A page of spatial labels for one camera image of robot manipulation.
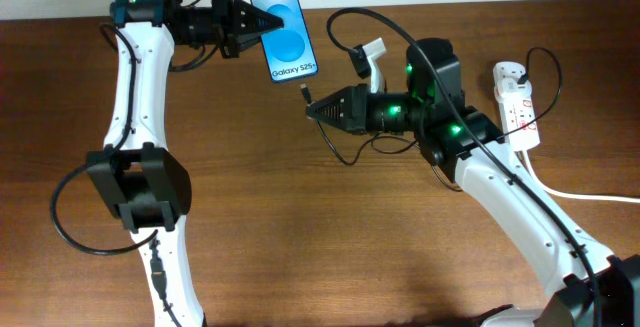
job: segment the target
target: wooden table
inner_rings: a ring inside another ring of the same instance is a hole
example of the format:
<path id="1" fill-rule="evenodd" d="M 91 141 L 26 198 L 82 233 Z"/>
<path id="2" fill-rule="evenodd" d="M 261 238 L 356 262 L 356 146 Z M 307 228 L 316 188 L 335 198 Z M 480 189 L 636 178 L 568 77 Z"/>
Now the wooden table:
<path id="1" fill-rule="evenodd" d="M 495 121 L 494 63 L 523 62 L 532 46 L 553 50 L 565 89 L 540 123 L 542 145 L 532 152 L 540 178 L 563 191 L 638 193 L 640 0 L 376 10 L 416 38 L 451 39 L 467 103 Z M 332 12 L 306 12 L 320 73 L 304 82 L 316 98 L 361 82 L 324 31 Z M 48 216 L 56 183 L 101 148 L 109 125 L 117 58 L 97 31 L 104 20 L 0 23 L 2 326 L 152 324 L 137 254 L 79 253 Z M 335 33 L 347 45 L 383 37 L 389 89 L 406 88 L 407 45 L 393 32 L 347 16 Z M 193 53 L 179 48 L 176 60 Z M 488 213 L 445 189 L 417 153 L 367 149 L 355 167 L 339 164 L 305 118 L 300 82 L 272 84 L 259 46 L 169 76 L 167 141 L 191 174 L 189 261 L 211 324 L 382 325 L 545 305 L 531 269 Z M 541 111 L 556 89 L 542 55 L 532 82 Z M 364 139 L 329 132 L 347 156 Z M 637 205 L 558 202 L 620 257 L 640 252 Z M 65 190 L 60 215 L 88 245 L 130 242 L 87 177 Z"/>

